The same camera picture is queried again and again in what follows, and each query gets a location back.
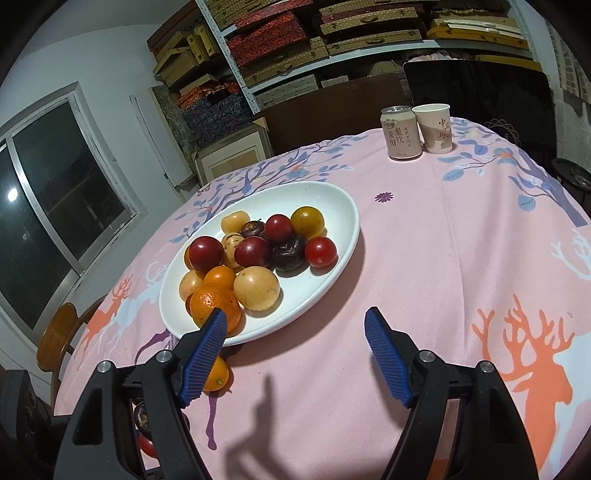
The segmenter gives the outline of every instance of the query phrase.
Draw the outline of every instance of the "paper cup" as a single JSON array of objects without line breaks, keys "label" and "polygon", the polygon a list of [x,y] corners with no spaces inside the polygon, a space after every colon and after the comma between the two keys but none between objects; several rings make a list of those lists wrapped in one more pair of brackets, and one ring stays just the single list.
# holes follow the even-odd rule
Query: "paper cup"
[{"label": "paper cup", "polygon": [[417,116],[427,151],[437,154],[451,152],[453,146],[449,105],[429,103],[414,107],[413,112]]}]

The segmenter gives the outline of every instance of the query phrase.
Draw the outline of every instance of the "speaker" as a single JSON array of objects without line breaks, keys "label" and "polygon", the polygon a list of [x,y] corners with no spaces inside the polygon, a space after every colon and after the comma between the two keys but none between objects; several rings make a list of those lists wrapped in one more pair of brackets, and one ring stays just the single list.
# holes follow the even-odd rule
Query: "speaker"
[{"label": "speaker", "polygon": [[39,477],[51,478],[59,446],[51,439],[50,417],[26,370],[6,372],[0,391],[0,423]]}]

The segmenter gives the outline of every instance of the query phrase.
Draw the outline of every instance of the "metal shelf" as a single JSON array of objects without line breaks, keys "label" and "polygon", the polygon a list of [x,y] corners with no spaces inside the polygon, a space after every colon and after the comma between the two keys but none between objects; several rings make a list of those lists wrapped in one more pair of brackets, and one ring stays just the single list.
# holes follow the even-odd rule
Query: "metal shelf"
[{"label": "metal shelf", "polygon": [[528,50],[521,48],[508,47],[506,45],[498,45],[494,43],[472,41],[472,40],[423,40],[418,42],[401,42],[391,45],[382,45],[379,47],[362,48],[359,50],[348,51],[340,53],[338,55],[326,57],[324,59],[302,65],[295,69],[289,70],[285,73],[281,73],[269,80],[261,83],[257,83],[252,87],[247,87],[251,93],[259,92],[269,88],[276,83],[283,82],[287,79],[301,75],[302,73],[310,72],[327,65],[339,63],[341,61],[358,59],[368,55],[376,55],[378,53],[387,53],[392,51],[405,51],[405,50],[421,50],[424,48],[448,48],[448,49],[461,49],[461,50],[485,50],[485,51],[496,51],[500,53],[509,53],[517,55],[522,58],[532,59],[532,55]]}]

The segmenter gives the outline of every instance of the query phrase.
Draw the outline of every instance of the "wooden chair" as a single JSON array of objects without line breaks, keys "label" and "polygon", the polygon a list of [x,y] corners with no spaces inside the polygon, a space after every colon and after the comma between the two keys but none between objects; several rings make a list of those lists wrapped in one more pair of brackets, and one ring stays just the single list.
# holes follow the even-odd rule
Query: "wooden chair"
[{"label": "wooden chair", "polygon": [[76,307],[71,303],[64,303],[57,309],[49,325],[43,333],[37,349],[37,365],[44,372],[51,372],[51,412],[56,404],[57,391],[60,388],[60,368],[66,352],[72,355],[74,348],[72,339],[82,324],[88,323],[105,296],[99,298],[78,317]]}]

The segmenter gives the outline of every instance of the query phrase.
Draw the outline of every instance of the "white wall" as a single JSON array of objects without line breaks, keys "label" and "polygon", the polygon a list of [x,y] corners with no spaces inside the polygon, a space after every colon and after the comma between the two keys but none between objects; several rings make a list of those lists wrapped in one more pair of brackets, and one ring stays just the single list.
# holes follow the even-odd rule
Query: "white wall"
[{"label": "white wall", "polygon": [[584,102],[560,88],[558,65],[545,19],[527,1],[512,1],[525,20],[538,61],[554,94],[557,155],[591,171],[590,112]]},{"label": "white wall", "polygon": [[[126,3],[109,3],[115,1]],[[104,4],[70,0],[65,7],[81,8],[89,3]],[[140,10],[138,4],[168,2],[129,3]],[[184,2],[168,5],[170,11],[162,15],[162,21],[179,8],[178,3]],[[0,125],[45,95],[79,82],[106,149],[116,159],[120,179],[128,184],[132,196],[135,194],[141,215],[98,259],[73,292],[70,301],[82,311],[112,288],[147,239],[181,205],[181,200],[164,178],[129,100],[131,94],[158,84],[151,71],[155,60],[145,42],[160,25],[108,28],[53,43],[51,38],[72,30],[74,20],[70,10],[60,10],[42,27],[40,38],[33,37],[32,44],[40,48],[23,52],[0,87]],[[29,370],[38,393],[48,400],[49,376],[38,370],[35,353],[33,343],[0,312],[0,364]]]}]

